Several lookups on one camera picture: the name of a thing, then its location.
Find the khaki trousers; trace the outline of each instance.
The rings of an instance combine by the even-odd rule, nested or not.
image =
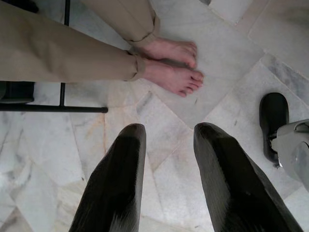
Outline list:
[[[144,46],[159,31],[148,0],[83,0],[128,43]],[[0,80],[136,80],[141,57],[0,1]]]

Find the bare foot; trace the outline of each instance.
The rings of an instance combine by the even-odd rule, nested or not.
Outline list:
[[[186,68],[169,66],[167,64],[144,59],[145,73],[143,78],[162,88],[185,97],[203,85],[203,74]]]
[[[151,59],[173,59],[193,69],[197,66],[197,46],[194,42],[177,42],[157,38],[139,50]]]

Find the white marble floor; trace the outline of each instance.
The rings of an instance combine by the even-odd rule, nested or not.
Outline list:
[[[152,0],[162,35],[193,40],[205,86],[183,99],[144,80],[68,85],[66,103],[103,106],[105,114],[0,113],[0,232],[67,232],[91,172],[120,130],[147,131],[140,232],[211,232],[193,153],[193,128],[211,122],[236,137],[269,177],[304,231],[309,193],[263,156],[258,106],[285,95],[291,121],[309,118],[309,76],[302,76],[199,0]],[[38,0],[42,13],[63,19],[63,0]],[[129,48],[79,1],[71,25],[98,40]],[[36,103],[57,104],[59,85],[37,83]]]

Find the black shoe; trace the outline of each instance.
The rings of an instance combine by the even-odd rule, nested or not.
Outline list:
[[[260,126],[263,132],[264,155],[279,165],[278,153],[271,148],[271,140],[277,137],[277,130],[289,123],[289,107],[280,93],[265,95],[260,103]]]

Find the black slipper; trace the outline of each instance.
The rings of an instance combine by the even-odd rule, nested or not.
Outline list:
[[[278,153],[271,148],[271,140],[277,137],[277,130],[289,123],[289,107],[280,93],[265,95],[260,103],[260,127],[263,132],[264,155],[276,166],[279,165]]]

